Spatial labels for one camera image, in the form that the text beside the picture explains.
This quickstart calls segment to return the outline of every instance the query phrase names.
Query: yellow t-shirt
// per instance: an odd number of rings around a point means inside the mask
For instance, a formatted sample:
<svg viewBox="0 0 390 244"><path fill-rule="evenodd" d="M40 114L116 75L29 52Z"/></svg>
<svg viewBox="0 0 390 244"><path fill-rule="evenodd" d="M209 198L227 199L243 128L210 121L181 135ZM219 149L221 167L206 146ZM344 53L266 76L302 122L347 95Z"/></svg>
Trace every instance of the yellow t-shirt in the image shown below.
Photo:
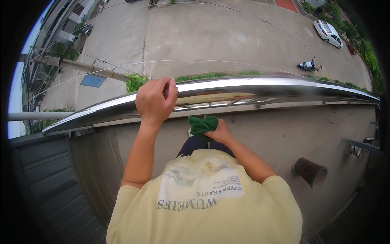
<svg viewBox="0 0 390 244"><path fill-rule="evenodd" d="M302 215L279 176L253 181L213 149L169 161L140 190L119 189L107 243L299 243Z"/></svg>

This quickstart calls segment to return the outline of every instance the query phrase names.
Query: dark pants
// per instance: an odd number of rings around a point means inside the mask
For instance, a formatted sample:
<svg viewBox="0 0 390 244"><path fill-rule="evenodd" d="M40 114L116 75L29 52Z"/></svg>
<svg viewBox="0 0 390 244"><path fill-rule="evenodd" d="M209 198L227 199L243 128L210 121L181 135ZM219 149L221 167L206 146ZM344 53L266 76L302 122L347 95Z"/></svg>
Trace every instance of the dark pants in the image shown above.
<svg viewBox="0 0 390 244"><path fill-rule="evenodd" d="M198 150L198 149L208 149L207 142L202 141L195 136L191 136L184 143L183 147L181 148L181 150L177 156L179 156L181 154L182 154L181 155L182 157L189 156L192 154L192 152L194 150ZM232 153L232 151L229 148L227 148L227 146L223 145L222 143L216 142L214 140L212 140L210 142L210 149L217 149L217 150L226 152L227 154L229 154L230 156L235 158L234 154Z"/></svg>

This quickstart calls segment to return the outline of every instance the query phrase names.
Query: hand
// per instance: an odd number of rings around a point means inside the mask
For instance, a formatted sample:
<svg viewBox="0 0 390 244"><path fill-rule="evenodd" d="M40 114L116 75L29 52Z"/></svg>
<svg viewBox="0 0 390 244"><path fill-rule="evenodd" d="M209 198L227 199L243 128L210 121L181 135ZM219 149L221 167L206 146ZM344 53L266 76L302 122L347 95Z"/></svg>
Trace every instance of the hand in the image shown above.
<svg viewBox="0 0 390 244"><path fill-rule="evenodd" d="M135 106L146 125L159 128L172 113L179 91L171 77L150 80L138 89Z"/></svg>
<svg viewBox="0 0 390 244"><path fill-rule="evenodd" d="M208 131L203 133L203 135L210 137L216 142L227 144L229 141L234 140L233 135L230 133L227 128L226 122L223 119L218 119L218 126L215 131Z"/></svg>

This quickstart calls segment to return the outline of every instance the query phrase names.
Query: green cloth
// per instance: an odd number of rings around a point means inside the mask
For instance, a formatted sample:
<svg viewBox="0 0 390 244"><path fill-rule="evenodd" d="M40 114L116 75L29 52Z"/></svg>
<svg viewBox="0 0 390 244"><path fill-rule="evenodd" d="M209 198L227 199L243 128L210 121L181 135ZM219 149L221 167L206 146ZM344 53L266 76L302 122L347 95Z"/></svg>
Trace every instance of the green cloth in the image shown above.
<svg viewBox="0 0 390 244"><path fill-rule="evenodd" d="M199 119L197 117L189 116L188 122L191 125L190 134L205 142L210 142L212 139L203 135L203 133L207 131L215 131L215 129L217 129L218 117L205 115L203 119Z"/></svg>

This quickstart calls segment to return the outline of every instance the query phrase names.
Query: wrist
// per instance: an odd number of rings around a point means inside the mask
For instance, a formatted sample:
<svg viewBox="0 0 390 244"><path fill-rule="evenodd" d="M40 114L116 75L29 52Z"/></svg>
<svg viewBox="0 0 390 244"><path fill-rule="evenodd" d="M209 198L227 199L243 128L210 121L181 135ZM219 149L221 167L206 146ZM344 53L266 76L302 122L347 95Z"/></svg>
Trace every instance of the wrist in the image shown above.
<svg viewBox="0 0 390 244"><path fill-rule="evenodd" d="M148 127L153 127L153 128L160 129L162 122L155 121L155 120L152 120L152 119L141 118L141 124L145 125L145 126L148 126Z"/></svg>
<svg viewBox="0 0 390 244"><path fill-rule="evenodd" d="M237 140L234 137L231 137L231 138L229 138L229 140L226 140L223 144L230 149L230 147L232 147L236 143L237 143Z"/></svg>
<svg viewBox="0 0 390 244"><path fill-rule="evenodd" d="M142 120L140 125L140 130L146 130L149 132L158 132L160 129L161 124L159 123L148 123L147 121Z"/></svg>

